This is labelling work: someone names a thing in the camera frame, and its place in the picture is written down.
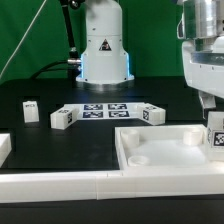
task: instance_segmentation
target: black cable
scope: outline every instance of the black cable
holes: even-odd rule
[[[43,68],[41,68],[39,71],[35,72],[31,77],[30,79],[36,79],[40,73],[48,70],[48,68],[51,68],[53,66],[56,66],[56,65],[60,65],[60,64],[67,64],[67,61],[66,60],[62,60],[62,61],[56,61],[56,62],[53,62],[53,63],[50,63],[46,66],[44,66]]]

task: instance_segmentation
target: white block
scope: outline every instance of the white block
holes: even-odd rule
[[[79,109],[75,107],[62,107],[51,114],[51,128],[64,130],[77,120]]]
[[[138,104],[137,111],[139,119],[151,124],[160,125],[165,123],[166,111],[152,104]]]
[[[210,160],[224,161],[224,112],[209,112],[206,149]]]
[[[9,134],[0,134],[0,167],[12,150]]]
[[[39,121],[39,112],[36,101],[23,102],[23,113],[25,123]]]

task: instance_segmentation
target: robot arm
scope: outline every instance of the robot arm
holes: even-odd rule
[[[224,1],[174,0],[183,6],[178,25],[187,84],[199,90],[205,112],[214,109],[215,98],[224,99]]]

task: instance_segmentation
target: cable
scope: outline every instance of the cable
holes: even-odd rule
[[[21,41],[19,42],[18,46],[16,47],[15,51],[13,52],[13,54],[11,55],[11,57],[8,59],[7,63],[5,64],[4,68],[2,69],[1,74],[0,74],[0,79],[2,79],[5,70],[7,69],[9,63],[12,61],[13,57],[16,55],[17,51],[19,50],[20,46],[22,45],[23,41],[25,40],[27,34],[29,33],[30,29],[32,28],[32,26],[33,26],[34,22],[36,21],[37,17],[41,13],[41,11],[42,11],[44,5],[46,4],[46,2],[47,2],[47,0],[43,1],[42,5],[40,6],[39,10],[37,11],[36,15],[34,16],[32,22],[30,23],[29,27],[27,28],[26,32],[24,33]]]
[[[47,71],[47,69],[55,66],[55,65],[60,65],[60,64],[67,64],[67,61],[66,60],[62,60],[62,61],[56,61],[56,62],[53,62],[53,63],[50,63],[49,65],[46,65],[44,66],[43,68],[41,68],[39,71],[35,72],[31,77],[30,79],[36,79],[36,77],[42,73],[42,72],[45,72]]]

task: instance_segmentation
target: black square marker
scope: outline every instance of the black square marker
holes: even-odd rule
[[[83,118],[103,118],[103,112],[83,112]]]
[[[118,118],[118,117],[130,117],[128,111],[109,111],[109,117]]]
[[[108,110],[126,110],[127,109],[127,105],[125,103],[122,104],[108,104]]]
[[[85,104],[84,110],[103,110],[102,104]]]

